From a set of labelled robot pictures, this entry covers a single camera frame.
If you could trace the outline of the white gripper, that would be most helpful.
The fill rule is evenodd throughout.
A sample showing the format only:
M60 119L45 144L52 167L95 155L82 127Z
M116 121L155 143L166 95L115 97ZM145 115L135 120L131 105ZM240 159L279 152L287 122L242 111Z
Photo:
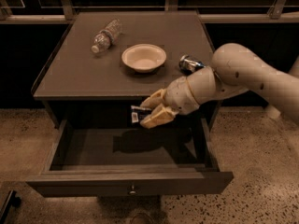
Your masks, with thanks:
M153 110L140 122L147 129L169 123L177 114L188 115L199 108L186 77L174 80L166 89L157 90L140 106Z

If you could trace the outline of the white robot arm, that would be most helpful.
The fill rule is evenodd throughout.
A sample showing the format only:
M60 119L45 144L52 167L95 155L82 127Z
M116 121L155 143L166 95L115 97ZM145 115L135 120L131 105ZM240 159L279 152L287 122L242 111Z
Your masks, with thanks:
M141 105L151 113L142 121L144 128L154 128L188 115L200 105L224 100L246 91L263 97L294 122L299 122L299 78L278 71L251 50L236 43L215 50L211 64L172 81Z

